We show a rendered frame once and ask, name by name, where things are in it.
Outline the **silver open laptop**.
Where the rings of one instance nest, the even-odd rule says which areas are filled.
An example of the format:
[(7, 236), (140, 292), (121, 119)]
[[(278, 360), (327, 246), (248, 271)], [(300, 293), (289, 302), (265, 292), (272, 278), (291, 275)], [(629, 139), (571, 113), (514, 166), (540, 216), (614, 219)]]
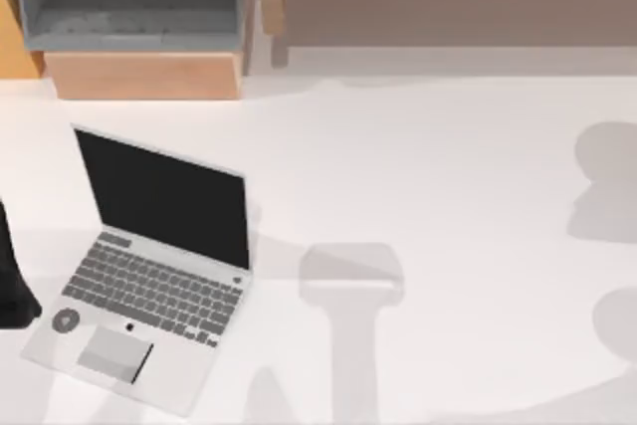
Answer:
[(76, 126), (101, 229), (25, 359), (186, 416), (253, 278), (242, 174)]

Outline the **pale wooden drawer front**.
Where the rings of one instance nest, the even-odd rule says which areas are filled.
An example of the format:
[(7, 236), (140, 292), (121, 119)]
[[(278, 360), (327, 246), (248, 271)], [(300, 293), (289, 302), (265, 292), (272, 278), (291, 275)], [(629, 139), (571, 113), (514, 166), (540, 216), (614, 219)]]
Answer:
[(62, 100), (236, 100), (241, 52), (47, 52)]

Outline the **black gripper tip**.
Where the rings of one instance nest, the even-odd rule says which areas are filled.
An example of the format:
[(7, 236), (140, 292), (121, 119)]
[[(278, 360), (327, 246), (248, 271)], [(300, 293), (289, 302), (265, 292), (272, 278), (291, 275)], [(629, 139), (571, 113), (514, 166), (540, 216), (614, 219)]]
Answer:
[(42, 307), (16, 261), (4, 203), (0, 200), (0, 329), (28, 327)]

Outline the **wooden cupboard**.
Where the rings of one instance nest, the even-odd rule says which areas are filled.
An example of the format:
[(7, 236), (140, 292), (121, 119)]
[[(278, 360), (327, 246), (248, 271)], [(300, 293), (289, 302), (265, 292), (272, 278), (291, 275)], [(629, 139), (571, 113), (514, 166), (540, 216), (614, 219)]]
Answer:
[(0, 0), (0, 80), (37, 80), (44, 70), (43, 53), (25, 48), (18, 0)]

